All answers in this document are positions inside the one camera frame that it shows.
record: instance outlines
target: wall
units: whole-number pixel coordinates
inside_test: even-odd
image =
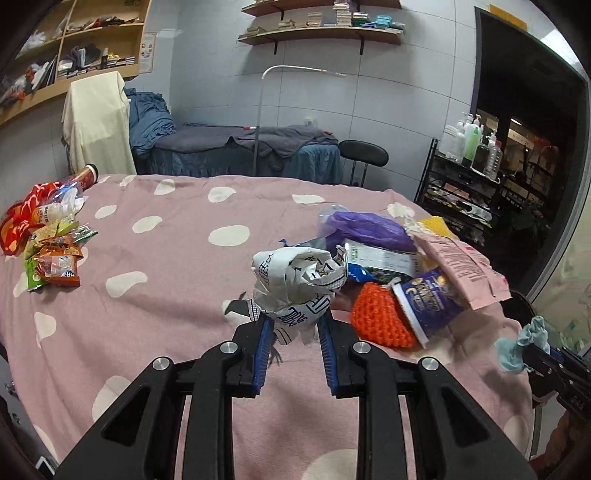
[[[170,96],[170,69],[181,0],[152,0],[147,31],[157,32],[154,70],[128,86]],[[0,127],[0,212],[21,200],[35,183],[68,173],[61,144],[64,97],[55,98]]]
[[[254,125],[261,73],[276,64],[320,67],[347,74],[271,73],[265,83],[264,125],[316,119],[339,140],[374,142],[390,154],[385,169],[370,167],[365,186],[414,197],[431,138],[455,124],[472,98],[476,57],[474,6],[479,0],[402,0],[403,10],[364,7],[371,16],[406,23],[403,45],[300,40],[251,47],[236,38],[251,24],[274,30],[279,13],[253,18],[240,12],[250,0],[186,1],[173,55],[171,104],[180,122]],[[531,24],[542,38],[553,29],[529,0],[496,4]],[[311,10],[333,18],[331,7],[292,10],[305,21]]]

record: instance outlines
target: purple plastic bag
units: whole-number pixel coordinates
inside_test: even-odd
[[[335,212],[326,219],[325,223],[336,228],[336,232],[326,238],[329,248],[328,244],[337,245],[348,238],[387,250],[417,251],[413,240],[402,225],[375,213]]]

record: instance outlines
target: massage bed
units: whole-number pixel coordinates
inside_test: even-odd
[[[22,261],[0,260],[0,342],[57,462],[154,358],[188,361],[232,338],[248,318],[228,307],[252,295],[255,253],[314,238],[319,212],[333,204],[388,215],[399,202],[427,216],[391,190],[280,178],[113,175],[85,195],[78,218],[99,234],[85,246],[79,288],[28,293]],[[335,318],[347,321],[347,310],[334,302]],[[414,362],[437,358],[525,452],[528,377],[501,370],[493,345],[519,330],[493,304],[461,314],[427,349],[385,350]],[[236,478],[354,479],[357,401],[330,395],[318,343],[276,347],[282,363],[269,367],[261,396],[233,403]],[[406,450],[412,465],[410,441]]]

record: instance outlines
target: wall shelf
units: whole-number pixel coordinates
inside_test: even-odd
[[[122,58],[135,56],[136,63],[105,70],[93,70],[69,79],[61,78],[60,80],[57,78],[58,69],[55,68],[52,84],[27,95],[22,101],[0,108],[0,125],[51,98],[65,95],[70,84],[76,80],[114,70],[120,72],[121,76],[126,79],[138,76],[141,41],[150,5],[151,0],[134,0],[133,2],[124,2],[123,0],[67,0],[57,4],[37,25],[37,31],[51,36],[57,31],[58,25],[62,24],[63,29],[60,36],[17,55],[9,67],[11,77],[17,78],[23,75],[33,61],[51,61],[53,57],[57,57],[57,62],[59,62],[70,53],[73,47],[82,47],[89,43],[93,43],[100,51],[108,48],[109,52]],[[138,19],[138,21],[67,33],[67,27],[81,26],[105,16],[116,16],[124,21],[134,19]]]
[[[83,78],[92,77],[94,75],[100,75],[101,73],[118,71],[124,79],[137,77],[139,75],[139,64],[124,65],[122,67],[114,67],[105,70],[93,70],[92,72],[83,73],[75,77],[58,80],[52,85],[37,90],[36,92],[27,95],[22,102],[13,103],[11,106],[4,108],[0,112],[0,125],[8,122],[10,119],[26,112],[27,110],[39,105],[40,103],[46,102],[52,98],[60,95],[65,95],[70,88],[70,84],[76,80]]]
[[[365,40],[376,41],[380,43],[390,43],[392,45],[402,44],[402,34],[379,28],[362,27],[303,27],[286,28],[284,30],[274,30],[270,32],[259,33],[250,37],[239,37],[238,41],[248,45],[261,45],[263,43],[274,43],[275,53],[277,53],[277,43],[286,40],[308,40],[315,38],[350,38],[361,40],[361,49],[359,54],[363,55]]]
[[[274,14],[277,12],[283,14],[286,10],[295,10],[298,8],[327,7],[334,5],[334,3],[334,0],[270,0],[267,2],[258,2],[252,5],[247,5],[242,11],[253,17],[262,17],[263,15]],[[400,0],[354,0],[353,3],[357,3],[358,9],[361,5],[402,8]]]

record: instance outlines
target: metal screw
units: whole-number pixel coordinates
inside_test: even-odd
[[[357,342],[353,345],[353,350],[357,353],[369,353],[371,345],[368,342]]]
[[[220,350],[226,354],[234,353],[238,350],[238,344],[234,342],[224,342],[220,345]]]
[[[437,370],[439,368],[439,362],[434,358],[428,356],[427,358],[423,358],[421,361],[421,365],[425,370]]]
[[[161,356],[152,362],[152,367],[155,370],[166,370],[170,366],[170,360]]]

